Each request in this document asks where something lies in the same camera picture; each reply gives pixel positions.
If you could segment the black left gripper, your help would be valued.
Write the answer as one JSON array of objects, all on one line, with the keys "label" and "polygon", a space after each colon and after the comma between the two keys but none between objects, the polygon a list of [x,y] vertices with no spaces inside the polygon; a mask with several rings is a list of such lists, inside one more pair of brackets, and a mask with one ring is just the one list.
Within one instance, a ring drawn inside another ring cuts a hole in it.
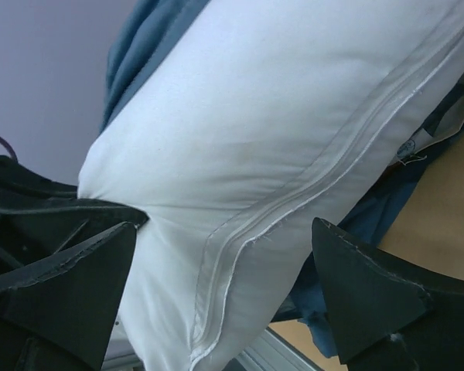
[{"label": "black left gripper", "polygon": [[51,181],[0,155],[0,274],[77,245],[119,223],[144,225],[130,206],[77,198],[75,186]]}]

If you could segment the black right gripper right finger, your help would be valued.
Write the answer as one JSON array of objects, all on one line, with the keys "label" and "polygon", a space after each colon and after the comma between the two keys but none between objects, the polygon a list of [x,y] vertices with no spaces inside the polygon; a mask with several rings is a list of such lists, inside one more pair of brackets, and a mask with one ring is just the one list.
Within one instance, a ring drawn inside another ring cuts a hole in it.
[{"label": "black right gripper right finger", "polygon": [[464,281],[319,218],[312,250],[339,360],[350,370],[464,370]]}]

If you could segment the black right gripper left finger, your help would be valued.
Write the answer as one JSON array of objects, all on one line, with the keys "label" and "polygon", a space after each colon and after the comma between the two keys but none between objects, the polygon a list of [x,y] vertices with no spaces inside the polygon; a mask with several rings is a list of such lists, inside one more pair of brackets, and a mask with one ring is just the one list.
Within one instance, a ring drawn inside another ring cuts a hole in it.
[{"label": "black right gripper left finger", "polygon": [[99,370],[131,266],[120,223],[0,274],[0,370]]}]

